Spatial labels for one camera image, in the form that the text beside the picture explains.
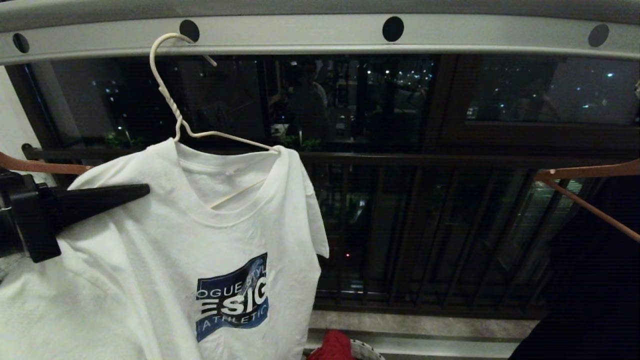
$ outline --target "balcony railing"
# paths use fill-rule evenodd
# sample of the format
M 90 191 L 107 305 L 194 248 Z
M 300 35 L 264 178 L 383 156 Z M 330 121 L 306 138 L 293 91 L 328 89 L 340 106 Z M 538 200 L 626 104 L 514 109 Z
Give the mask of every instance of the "balcony railing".
M 129 149 L 40 150 L 30 159 L 110 160 Z M 540 318 L 547 242 L 573 203 L 540 168 L 598 162 L 526 156 L 302 153 L 331 257 L 316 308 Z M 589 198 L 596 181 L 560 185 Z

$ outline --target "white wire hanger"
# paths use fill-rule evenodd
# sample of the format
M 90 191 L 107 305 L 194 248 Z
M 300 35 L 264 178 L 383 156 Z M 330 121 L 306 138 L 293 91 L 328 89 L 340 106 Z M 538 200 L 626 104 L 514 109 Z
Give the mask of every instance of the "white wire hanger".
M 174 141 L 178 142 L 180 140 L 180 126 L 184 126 L 184 128 L 187 130 L 187 134 L 189 134 L 189 136 L 192 136 L 194 138 L 201 138 L 204 136 L 209 136 L 209 135 L 216 135 L 216 136 L 222 136 L 224 138 L 228 138 L 231 140 L 235 140 L 238 142 L 243 142 L 243 143 L 248 143 L 250 145 L 254 145 L 257 147 L 262 147 L 263 149 L 267 149 L 267 150 L 271 150 L 271 151 L 275 151 L 275 152 L 280 152 L 280 150 L 278 150 L 276 147 L 272 147 L 272 146 L 268 146 L 268 145 L 264 145 L 262 143 L 259 142 L 254 142 L 251 140 L 247 140 L 245 138 L 241 138 L 239 136 L 234 136 L 234 135 L 230 135 L 230 134 L 226 134 L 226 133 L 221 133 L 220 131 L 205 131 L 203 133 L 194 133 L 191 131 L 191 127 L 189 127 L 189 124 L 182 118 L 182 114 L 180 113 L 180 110 L 178 109 L 178 106 L 176 105 L 175 101 L 173 101 L 173 98 L 171 97 L 171 95 L 169 94 L 169 90 L 167 90 L 166 85 L 164 84 L 164 81 L 162 80 L 162 78 L 160 77 L 160 73 L 158 73 L 158 70 L 156 68 L 156 52 L 158 50 L 158 47 L 160 47 L 160 45 L 169 40 L 170 38 L 178 38 L 181 39 L 189 44 L 194 44 L 194 41 L 182 34 L 178 34 L 178 33 L 168 33 L 168 34 L 164 34 L 163 36 L 159 37 L 154 44 L 151 46 L 151 52 L 149 53 L 149 65 L 151 65 L 151 72 L 153 72 L 154 77 L 156 78 L 156 81 L 158 82 L 158 85 L 160 86 L 158 88 L 158 90 L 160 91 L 160 93 L 164 96 L 164 99 L 166 100 L 167 104 L 169 104 L 169 107 L 171 108 L 171 110 L 173 111 L 173 114 L 175 115 L 175 137 L 173 138 Z M 208 55 L 204 55 L 204 58 L 214 67 L 217 67 L 218 64 L 213 61 L 213 59 L 208 56 Z

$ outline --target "hanger hook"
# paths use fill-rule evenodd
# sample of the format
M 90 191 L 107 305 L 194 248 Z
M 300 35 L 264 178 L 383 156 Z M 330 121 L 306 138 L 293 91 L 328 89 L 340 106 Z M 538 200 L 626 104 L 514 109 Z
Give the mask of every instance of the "hanger hook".
M 164 81 L 160 77 L 160 73 L 158 73 L 158 70 L 156 67 L 156 52 L 158 50 L 158 47 L 160 47 L 160 45 L 163 42 L 171 38 L 178 38 L 189 44 L 194 44 L 195 42 L 192 39 L 182 34 L 168 33 L 156 39 L 154 44 L 151 46 L 151 52 L 149 53 L 149 65 L 151 65 L 151 72 L 153 73 L 154 78 L 156 78 L 156 81 L 158 82 L 158 85 L 159 85 L 158 90 L 160 91 L 160 94 L 164 96 L 166 103 L 169 104 L 169 107 L 171 108 L 171 110 L 173 111 L 173 114 L 175 115 L 175 120 L 176 120 L 175 137 L 173 138 L 173 140 L 177 142 L 178 140 L 180 140 L 180 126 L 185 125 L 188 131 L 190 130 L 190 128 L 187 122 L 182 118 L 182 113 L 178 109 L 178 105 L 175 103 L 175 101 L 173 101 L 173 98 L 171 97 L 171 94 L 169 94 L 169 90 L 167 90 L 166 85 L 164 84 Z M 204 55 L 204 58 L 214 67 L 218 66 L 218 64 L 210 56 Z

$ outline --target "red cloth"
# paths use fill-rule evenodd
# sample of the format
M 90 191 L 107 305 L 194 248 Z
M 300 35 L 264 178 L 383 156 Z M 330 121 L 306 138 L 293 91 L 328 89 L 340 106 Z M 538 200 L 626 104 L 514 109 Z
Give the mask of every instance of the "red cloth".
M 307 360 L 355 360 L 351 356 L 351 340 L 338 330 L 329 330 L 324 335 L 322 346 Z

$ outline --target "dark fabric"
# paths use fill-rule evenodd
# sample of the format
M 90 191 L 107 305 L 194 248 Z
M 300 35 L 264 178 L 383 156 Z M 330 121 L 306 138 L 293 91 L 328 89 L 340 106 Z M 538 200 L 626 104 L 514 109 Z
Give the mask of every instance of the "dark fabric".
M 591 203 L 640 232 L 640 176 L 606 180 Z M 550 314 L 510 359 L 639 359 L 640 244 L 580 209 L 550 249 Z
M 308 360 L 355 360 L 351 356 L 351 340 L 338 330 L 329 330 L 322 347 L 309 355 Z

